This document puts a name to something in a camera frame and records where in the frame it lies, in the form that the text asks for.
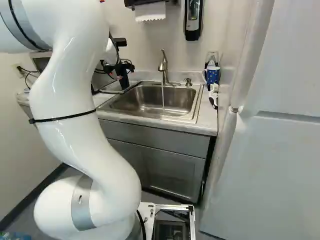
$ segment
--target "countertop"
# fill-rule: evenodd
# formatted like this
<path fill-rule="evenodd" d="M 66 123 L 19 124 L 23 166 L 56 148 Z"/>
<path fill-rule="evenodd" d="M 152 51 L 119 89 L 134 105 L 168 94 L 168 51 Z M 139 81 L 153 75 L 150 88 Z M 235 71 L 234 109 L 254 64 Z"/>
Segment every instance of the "countertop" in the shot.
<path fill-rule="evenodd" d="M 28 93 L 18 93 L 17 102 L 23 106 L 29 106 Z M 114 97 L 114 94 L 98 93 L 93 96 L 95 107 L 100 106 L 107 100 Z M 178 122 L 164 119 L 154 119 L 140 116 L 132 116 L 114 112 L 97 111 L 98 118 L 101 120 L 109 120 L 114 122 L 122 122 L 129 124 L 136 124 L 141 126 L 148 126 L 154 128 L 161 128 L 167 130 L 174 130 L 192 134 L 200 134 L 207 136 L 217 136 L 218 134 L 218 113 L 213 108 L 209 101 L 209 94 L 206 88 L 203 89 L 198 119 L 196 123 Z"/>

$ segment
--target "soap dispenser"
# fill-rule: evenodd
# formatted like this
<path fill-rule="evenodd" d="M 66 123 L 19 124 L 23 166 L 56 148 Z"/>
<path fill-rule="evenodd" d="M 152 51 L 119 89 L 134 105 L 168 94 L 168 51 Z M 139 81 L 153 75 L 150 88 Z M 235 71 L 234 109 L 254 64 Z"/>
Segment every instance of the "soap dispenser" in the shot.
<path fill-rule="evenodd" d="M 199 40 L 203 29 L 204 0 L 185 0 L 184 34 L 187 41 Z"/>

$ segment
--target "white refrigerator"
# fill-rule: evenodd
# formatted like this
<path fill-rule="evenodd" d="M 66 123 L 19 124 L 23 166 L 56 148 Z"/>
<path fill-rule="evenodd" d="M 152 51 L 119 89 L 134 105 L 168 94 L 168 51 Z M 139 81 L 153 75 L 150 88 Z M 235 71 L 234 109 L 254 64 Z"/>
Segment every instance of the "white refrigerator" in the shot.
<path fill-rule="evenodd" d="M 320 0 L 234 0 L 200 230 L 320 239 Z"/>

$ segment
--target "paper towel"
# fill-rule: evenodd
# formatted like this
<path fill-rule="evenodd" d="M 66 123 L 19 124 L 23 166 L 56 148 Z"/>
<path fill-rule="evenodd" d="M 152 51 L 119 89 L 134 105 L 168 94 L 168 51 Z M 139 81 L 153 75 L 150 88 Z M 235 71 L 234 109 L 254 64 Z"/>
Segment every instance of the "paper towel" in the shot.
<path fill-rule="evenodd" d="M 162 20 L 166 18 L 166 3 L 164 1 L 138 5 L 134 7 L 137 22 Z"/>

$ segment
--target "blue polka dot mug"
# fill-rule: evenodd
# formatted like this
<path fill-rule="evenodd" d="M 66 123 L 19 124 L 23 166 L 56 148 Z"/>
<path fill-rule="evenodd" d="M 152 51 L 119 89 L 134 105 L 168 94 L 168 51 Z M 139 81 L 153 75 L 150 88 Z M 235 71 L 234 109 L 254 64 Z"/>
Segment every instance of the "blue polka dot mug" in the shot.
<path fill-rule="evenodd" d="M 208 66 L 202 73 L 208 86 L 210 84 L 219 84 L 220 67 Z"/>

